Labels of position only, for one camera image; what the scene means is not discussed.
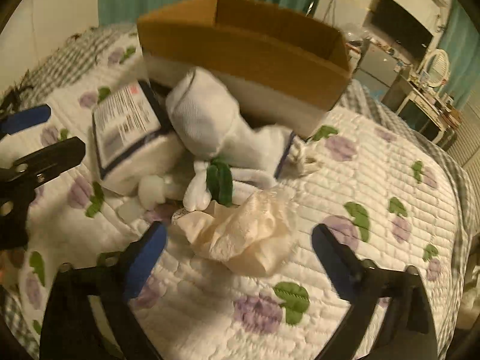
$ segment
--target white desk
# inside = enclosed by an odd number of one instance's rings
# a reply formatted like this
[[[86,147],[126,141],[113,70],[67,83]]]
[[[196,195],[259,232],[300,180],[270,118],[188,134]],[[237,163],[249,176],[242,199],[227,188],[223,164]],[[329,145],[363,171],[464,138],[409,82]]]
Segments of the white desk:
[[[435,108],[433,104],[431,104],[427,100],[427,98],[423,94],[421,94],[416,88],[412,86],[412,91],[408,94],[402,104],[400,104],[400,107],[395,113],[399,115],[409,101],[414,102],[423,111],[423,113],[428,116],[428,119],[430,119],[435,124],[435,126],[438,127],[438,134],[435,139],[431,141],[433,144],[437,144],[440,139],[442,139],[443,134],[447,129],[447,126],[444,124],[442,118],[440,117],[440,112]],[[422,133],[425,130],[426,126],[427,123],[420,129],[419,133]]]

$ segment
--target white quilt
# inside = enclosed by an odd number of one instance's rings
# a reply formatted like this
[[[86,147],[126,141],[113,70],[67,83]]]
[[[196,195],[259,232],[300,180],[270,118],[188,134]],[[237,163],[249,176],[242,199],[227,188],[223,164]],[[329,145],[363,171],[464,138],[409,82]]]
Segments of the white quilt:
[[[132,46],[136,52],[120,64]],[[23,315],[37,339],[58,266],[66,261],[93,266],[99,253],[124,249],[148,227],[143,219],[123,224],[114,211],[122,199],[107,191],[99,211],[86,215],[90,197],[98,195],[89,108],[98,98],[92,92],[105,86],[114,91],[141,77],[141,58],[138,39],[122,37],[88,76],[49,96],[53,113],[47,123],[1,142],[6,162],[55,142],[63,129],[87,145],[82,165],[47,183],[29,211],[31,238],[19,286]],[[318,222],[327,223],[357,256],[382,268],[417,266],[439,329],[446,317],[443,306],[452,297],[450,261],[458,228],[445,174],[406,139],[345,108],[334,108],[323,124],[309,143],[323,157],[322,169],[281,181],[294,196],[299,220],[298,247],[278,274],[236,276],[196,257],[186,240],[170,234],[152,276],[132,302],[164,358],[315,358],[349,306],[336,295],[311,248],[311,229]],[[387,302],[377,307],[357,356],[368,353]]]

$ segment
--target cardboard box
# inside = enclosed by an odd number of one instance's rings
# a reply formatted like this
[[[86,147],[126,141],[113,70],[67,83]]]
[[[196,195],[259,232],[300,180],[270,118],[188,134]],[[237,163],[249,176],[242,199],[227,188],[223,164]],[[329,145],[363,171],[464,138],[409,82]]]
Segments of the cardboard box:
[[[255,0],[183,0],[138,20],[149,77],[175,86],[209,69],[243,115],[312,135],[350,80],[342,34]]]

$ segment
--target flat screen tv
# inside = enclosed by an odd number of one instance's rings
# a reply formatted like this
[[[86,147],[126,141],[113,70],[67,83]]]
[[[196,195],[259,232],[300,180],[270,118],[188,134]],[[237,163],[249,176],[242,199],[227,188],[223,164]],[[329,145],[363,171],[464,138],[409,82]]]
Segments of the flat screen tv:
[[[380,0],[371,23],[420,61],[433,37],[417,19],[393,0]]]

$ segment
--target beige cloth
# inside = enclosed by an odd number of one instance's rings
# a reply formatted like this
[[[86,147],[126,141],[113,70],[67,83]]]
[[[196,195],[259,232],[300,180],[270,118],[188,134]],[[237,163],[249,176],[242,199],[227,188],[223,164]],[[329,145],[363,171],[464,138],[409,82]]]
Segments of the beige cloth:
[[[296,242],[295,225],[289,200],[276,189],[255,192],[237,208],[212,202],[176,222],[197,255],[253,277],[273,275],[287,259]]]

